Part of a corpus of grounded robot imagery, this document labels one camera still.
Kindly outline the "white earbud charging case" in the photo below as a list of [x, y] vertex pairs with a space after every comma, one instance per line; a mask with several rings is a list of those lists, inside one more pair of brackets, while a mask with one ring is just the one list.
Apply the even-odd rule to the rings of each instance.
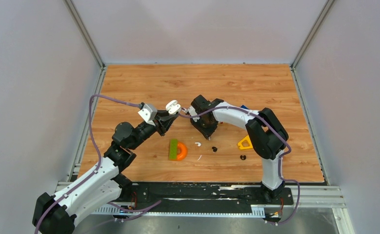
[[166, 104], [165, 109], [169, 115], [176, 115], [182, 110], [181, 105], [177, 100], [170, 101], [168, 104]]

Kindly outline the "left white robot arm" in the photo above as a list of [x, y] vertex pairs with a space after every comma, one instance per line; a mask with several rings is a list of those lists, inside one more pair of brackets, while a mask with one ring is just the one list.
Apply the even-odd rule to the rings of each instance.
[[132, 182], [122, 171], [136, 158], [133, 150], [154, 133], [165, 135], [179, 110], [156, 110], [145, 105], [138, 114], [143, 122], [136, 127], [129, 122], [119, 123], [109, 148], [98, 154], [98, 162], [85, 174], [53, 195], [43, 193], [38, 197], [32, 219], [35, 233], [71, 234], [104, 204], [131, 198]]

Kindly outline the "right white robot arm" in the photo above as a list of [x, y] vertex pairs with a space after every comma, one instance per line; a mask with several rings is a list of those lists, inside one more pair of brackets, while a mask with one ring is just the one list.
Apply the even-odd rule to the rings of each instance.
[[271, 109], [250, 110], [218, 98], [208, 101], [199, 95], [185, 110], [185, 114], [206, 139], [216, 131], [220, 122], [244, 129], [254, 151], [262, 159], [261, 182], [265, 186], [261, 191], [262, 199], [270, 204], [280, 199], [280, 189], [284, 187], [281, 160], [286, 153], [291, 152], [291, 147], [287, 143], [287, 131]]

